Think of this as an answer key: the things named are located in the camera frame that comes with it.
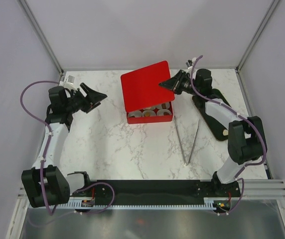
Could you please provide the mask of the red box lid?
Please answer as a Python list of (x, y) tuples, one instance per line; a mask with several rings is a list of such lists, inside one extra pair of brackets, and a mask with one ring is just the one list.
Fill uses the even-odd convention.
[(121, 75), (126, 112), (173, 101), (174, 93), (159, 86), (159, 83), (170, 78), (167, 61), (161, 61)]

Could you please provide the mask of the metal tweezers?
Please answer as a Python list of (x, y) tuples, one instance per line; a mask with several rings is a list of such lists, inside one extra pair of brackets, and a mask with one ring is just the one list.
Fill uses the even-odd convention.
[(191, 162), (191, 159), (193, 158), (193, 154), (195, 151), (195, 146), (201, 126), (201, 119), (198, 120), (195, 136), (193, 137), (193, 142), (190, 142), (190, 138), (183, 138), (180, 134), (179, 127), (178, 127), (178, 120), (177, 117), (173, 117), (175, 132), (177, 135), (179, 148), (182, 156), (182, 162), (185, 166), (188, 166)]

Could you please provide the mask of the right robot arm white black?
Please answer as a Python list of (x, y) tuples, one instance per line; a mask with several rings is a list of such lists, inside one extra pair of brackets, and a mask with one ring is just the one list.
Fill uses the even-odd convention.
[(227, 130), (229, 156), (211, 180), (211, 191), (215, 196), (223, 196), (235, 188), (236, 179), (247, 167), (265, 162), (267, 144), (262, 120), (258, 116), (246, 118), (236, 112), (222, 93), (212, 87), (211, 71), (199, 69), (196, 73), (187, 73), (179, 70), (159, 86), (176, 95), (191, 94), (208, 126)]

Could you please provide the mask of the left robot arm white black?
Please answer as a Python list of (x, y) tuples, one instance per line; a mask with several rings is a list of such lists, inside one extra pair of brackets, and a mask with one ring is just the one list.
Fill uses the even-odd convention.
[(68, 180), (58, 168), (64, 142), (70, 132), (73, 114), (89, 113), (107, 98), (86, 84), (74, 88), (71, 83), (60, 83), (48, 90), (50, 104), (46, 118), (38, 119), (45, 125), (40, 152), (31, 169), (24, 170), (21, 180), (33, 208), (57, 206), (69, 201)]

